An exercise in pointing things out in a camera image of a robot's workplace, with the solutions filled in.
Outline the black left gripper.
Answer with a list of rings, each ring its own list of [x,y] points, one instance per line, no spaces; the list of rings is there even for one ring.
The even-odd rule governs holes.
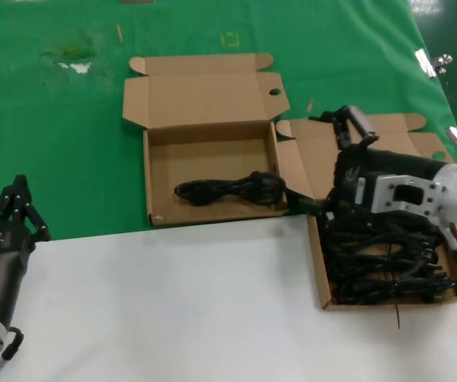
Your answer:
[[[3,221],[12,213],[13,222]],[[32,234],[24,225],[27,220],[35,228]],[[0,194],[0,321],[10,321],[14,315],[34,243],[47,241],[49,227],[32,205],[27,178],[17,175]]]

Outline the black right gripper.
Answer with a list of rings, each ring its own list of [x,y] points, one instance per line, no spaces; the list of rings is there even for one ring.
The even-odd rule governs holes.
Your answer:
[[[341,150],[335,162],[334,185],[321,199],[287,189],[290,212],[324,216],[332,208],[331,199],[360,209],[422,209],[432,205],[439,191],[435,183],[439,160],[369,147],[379,136],[354,105],[324,111],[320,116],[310,116],[309,120],[331,123],[334,128]],[[353,143],[350,124],[360,135],[359,146],[350,146]]]

